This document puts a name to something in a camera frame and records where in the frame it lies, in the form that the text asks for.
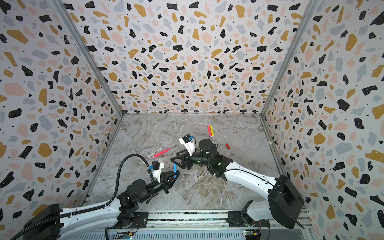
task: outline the gray marble surface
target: gray marble surface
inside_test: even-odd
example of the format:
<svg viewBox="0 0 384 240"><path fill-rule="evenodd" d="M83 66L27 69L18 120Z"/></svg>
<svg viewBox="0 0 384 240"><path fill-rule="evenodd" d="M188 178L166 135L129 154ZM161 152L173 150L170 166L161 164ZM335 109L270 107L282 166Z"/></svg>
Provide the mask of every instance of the gray marble surface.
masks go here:
<svg viewBox="0 0 384 240"><path fill-rule="evenodd" d="M164 162L164 171L173 171L169 159L184 149L178 139L189 133L196 138L198 146L200 140L209 138L207 124L214 128L215 135L211 140L218 144L220 154L255 172L279 176L259 116L127 115L85 205L110 199L120 162L129 154L146 157L160 147L171 148L156 160ZM140 204L140 209L241 209L248 200L262 200L250 189L212 176L206 167L179 170L181 175L169 194L162 191L149 204ZM145 164L132 157L121 171L118 193L125 191L136 179L150 182Z"/></svg>

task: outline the yellow marker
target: yellow marker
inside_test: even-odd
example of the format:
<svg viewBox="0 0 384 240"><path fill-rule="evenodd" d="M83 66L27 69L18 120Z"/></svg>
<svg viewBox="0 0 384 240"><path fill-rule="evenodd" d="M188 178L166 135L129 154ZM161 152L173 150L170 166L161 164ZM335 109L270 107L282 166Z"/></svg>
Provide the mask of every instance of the yellow marker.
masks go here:
<svg viewBox="0 0 384 240"><path fill-rule="evenodd" d="M212 137L214 136L214 128L212 127L211 125L211 133L212 133Z"/></svg>

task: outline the terrazzo pattern wallpaper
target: terrazzo pattern wallpaper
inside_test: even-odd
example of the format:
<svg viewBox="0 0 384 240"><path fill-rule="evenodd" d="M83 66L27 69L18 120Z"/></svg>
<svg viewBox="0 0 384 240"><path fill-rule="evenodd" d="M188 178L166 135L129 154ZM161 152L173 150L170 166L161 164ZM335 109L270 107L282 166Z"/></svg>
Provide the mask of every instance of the terrazzo pattern wallpaper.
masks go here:
<svg viewBox="0 0 384 240"><path fill-rule="evenodd" d="M384 239L383 23L383 1L319 1L265 117L319 239Z"/></svg>
<svg viewBox="0 0 384 240"><path fill-rule="evenodd" d="M0 239L10 239L48 205L82 204L119 118L50 1L0 7Z"/></svg>
<svg viewBox="0 0 384 240"><path fill-rule="evenodd" d="M256 113L305 0L65 0L126 113Z"/></svg>

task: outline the patterned wall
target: patterned wall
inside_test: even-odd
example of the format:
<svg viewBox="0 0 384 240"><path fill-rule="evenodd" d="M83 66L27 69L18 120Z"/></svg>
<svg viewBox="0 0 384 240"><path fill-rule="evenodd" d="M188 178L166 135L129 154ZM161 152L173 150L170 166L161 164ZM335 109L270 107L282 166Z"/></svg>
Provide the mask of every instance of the patterned wall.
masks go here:
<svg viewBox="0 0 384 240"><path fill-rule="evenodd" d="M307 1L64 2L124 112L256 113Z"/></svg>
<svg viewBox="0 0 384 240"><path fill-rule="evenodd" d="M319 1L266 116L319 239L384 239L383 23L383 1Z"/></svg>
<svg viewBox="0 0 384 240"><path fill-rule="evenodd" d="M78 206L118 116L49 1L0 0L0 239Z"/></svg>

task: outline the white marker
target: white marker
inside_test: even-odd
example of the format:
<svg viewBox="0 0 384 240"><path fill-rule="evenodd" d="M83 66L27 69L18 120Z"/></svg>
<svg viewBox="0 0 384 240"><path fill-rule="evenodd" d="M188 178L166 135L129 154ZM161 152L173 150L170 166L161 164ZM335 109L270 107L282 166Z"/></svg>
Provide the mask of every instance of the white marker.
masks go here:
<svg viewBox="0 0 384 240"><path fill-rule="evenodd" d="M150 158L152 156L155 156L156 154L158 154L159 152L161 152L165 147L161 147L160 149L154 151L153 153L151 153L150 155L147 156L147 158Z"/></svg>

